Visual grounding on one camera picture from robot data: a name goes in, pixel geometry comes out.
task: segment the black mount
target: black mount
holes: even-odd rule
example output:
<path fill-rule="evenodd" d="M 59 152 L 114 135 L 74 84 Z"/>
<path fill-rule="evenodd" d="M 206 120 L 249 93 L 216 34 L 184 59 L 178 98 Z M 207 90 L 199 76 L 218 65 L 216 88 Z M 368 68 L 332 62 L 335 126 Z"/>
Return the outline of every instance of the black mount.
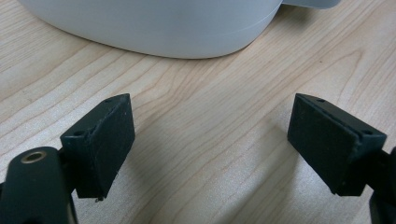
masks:
<path fill-rule="evenodd" d="M 134 142 L 129 94 L 97 105 L 61 136 L 9 164 L 0 185 L 0 223 L 78 223 L 71 192 L 102 201 Z"/>
<path fill-rule="evenodd" d="M 344 110 L 297 93 L 288 139 L 340 196 L 361 196 L 366 184 L 373 223 L 396 221 L 396 148 L 382 150 L 387 136 Z"/>

